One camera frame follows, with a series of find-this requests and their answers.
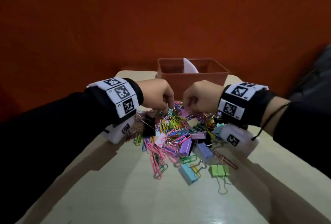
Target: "black cord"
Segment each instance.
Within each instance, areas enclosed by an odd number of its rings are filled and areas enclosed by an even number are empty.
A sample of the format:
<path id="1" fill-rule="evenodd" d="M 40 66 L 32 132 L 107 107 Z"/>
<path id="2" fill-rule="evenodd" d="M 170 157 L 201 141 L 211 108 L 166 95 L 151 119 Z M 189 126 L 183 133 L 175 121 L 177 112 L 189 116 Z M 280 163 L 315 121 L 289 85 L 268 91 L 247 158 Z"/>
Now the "black cord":
<path id="1" fill-rule="evenodd" d="M 279 107 L 275 112 L 273 112 L 269 118 L 267 118 L 267 120 L 265 121 L 265 123 L 263 124 L 263 126 L 261 127 L 261 130 L 259 131 L 259 133 L 252 138 L 252 140 L 255 140 L 263 131 L 263 129 L 265 128 L 265 126 L 271 121 L 271 119 L 277 114 L 279 113 L 283 108 L 287 107 L 290 103 L 292 102 L 287 102 L 286 104 L 282 105 L 281 107 Z"/>

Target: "wall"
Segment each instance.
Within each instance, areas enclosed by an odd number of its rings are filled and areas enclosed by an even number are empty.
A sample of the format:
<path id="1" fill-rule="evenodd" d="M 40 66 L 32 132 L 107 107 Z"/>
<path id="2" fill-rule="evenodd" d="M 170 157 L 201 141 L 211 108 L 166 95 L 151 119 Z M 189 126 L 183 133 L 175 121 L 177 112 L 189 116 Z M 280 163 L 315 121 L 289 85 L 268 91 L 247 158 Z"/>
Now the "wall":
<path id="1" fill-rule="evenodd" d="M 284 95 L 330 17 L 331 0 L 1 0 L 0 119 L 159 57 L 213 57 Z"/>

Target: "brown plastic box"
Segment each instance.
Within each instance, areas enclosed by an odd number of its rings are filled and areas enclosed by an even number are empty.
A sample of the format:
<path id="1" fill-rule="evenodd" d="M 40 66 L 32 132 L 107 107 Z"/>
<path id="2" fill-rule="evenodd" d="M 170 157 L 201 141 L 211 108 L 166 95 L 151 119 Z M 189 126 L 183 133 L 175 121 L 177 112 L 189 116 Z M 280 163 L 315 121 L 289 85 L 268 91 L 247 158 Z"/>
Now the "brown plastic box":
<path id="1" fill-rule="evenodd" d="M 183 99 L 183 92 L 193 83 L 208 80 L 224 85 L 229 71 L 213 58 L 188 58 L 199 73 L 183 73 L 183 58 L 159 58 L 158 78 L 165 79 L 175 93 L 176 100 Z"/>

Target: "black sleeve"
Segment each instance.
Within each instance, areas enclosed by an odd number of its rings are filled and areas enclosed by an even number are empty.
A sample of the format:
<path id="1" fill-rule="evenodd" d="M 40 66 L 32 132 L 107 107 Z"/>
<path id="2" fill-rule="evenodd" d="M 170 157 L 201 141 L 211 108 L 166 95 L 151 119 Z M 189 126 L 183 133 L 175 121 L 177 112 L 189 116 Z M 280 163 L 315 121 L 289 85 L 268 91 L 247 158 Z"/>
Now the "black sleeve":
<path id="1" fill-rule="evenodd" d="M 331 98 L 324 93 L 291 103 L 281 116 L 273 135 L 277 143 L 329 178 L 330 101 Z"/>
<path id="2" fill-rule="evenodd" d="M 126 80 L 142 104 L 141 89 Z M 114 104 L 104 91 L 96 95 L 96 89 L 73 93 L 0 124 L 6 223 L 18 221 L 106 126 L 119 123 Z"/>

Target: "table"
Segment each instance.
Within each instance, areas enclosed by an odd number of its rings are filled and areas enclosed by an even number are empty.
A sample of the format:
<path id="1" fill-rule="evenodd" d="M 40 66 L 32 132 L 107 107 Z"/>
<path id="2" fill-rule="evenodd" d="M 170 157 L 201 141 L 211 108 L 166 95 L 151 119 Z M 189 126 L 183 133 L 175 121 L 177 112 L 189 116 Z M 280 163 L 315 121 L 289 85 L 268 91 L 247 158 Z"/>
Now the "table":
<path id="1" fill-rule="evenodd" d="M 155 74 L 120 71 L 118 76 L 138 81 Z M 225 85 L 240 81 L 229 75 Z M 249 130 L 256 134 L 259 128 Z M 19 223 L 43 218 L 44 224 L 330 223 L 331 180 L 267 133 L 248 159 L 226 145 L 219 152 L 239 167 L 232 170 L 234 185 L 226 186 L 225 195 L 218 194 L 217 180 L 207 170 L 188 186 L 170 162 L 162 180 L 155 180 L 141 147 L 112 145 L 99 135 Z"/>

